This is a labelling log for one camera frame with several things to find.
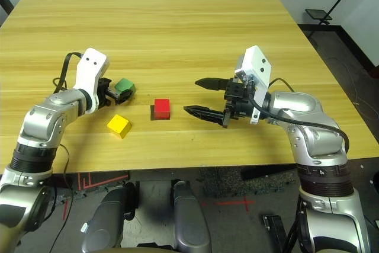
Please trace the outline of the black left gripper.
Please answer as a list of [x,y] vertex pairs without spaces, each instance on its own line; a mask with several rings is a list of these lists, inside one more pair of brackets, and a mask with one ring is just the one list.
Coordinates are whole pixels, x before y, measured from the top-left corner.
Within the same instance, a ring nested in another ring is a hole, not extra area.
[[108,107],[111,105],[111,100],[115,104],[122,104],[130,99],[134,94],[132,89],[125,89],[121,93],[115,93],[110,89],[111,80],[108,78],[100,78],[97,87],[98,107]]

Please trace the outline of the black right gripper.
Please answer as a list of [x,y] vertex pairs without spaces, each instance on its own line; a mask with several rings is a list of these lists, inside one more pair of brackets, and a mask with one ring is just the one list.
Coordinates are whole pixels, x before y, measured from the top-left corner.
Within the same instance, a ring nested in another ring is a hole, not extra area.
[[200,105],[188,105],[183,109],[190,115],[204,121],[216,123],[224,128],[228,127],[228,114],[231,119],[252,117],[253,105],[249,100],[247,88],[237,78],[201,78],[195,84],[209,90],[223,90],[226,105],[224,111],[212,110]]

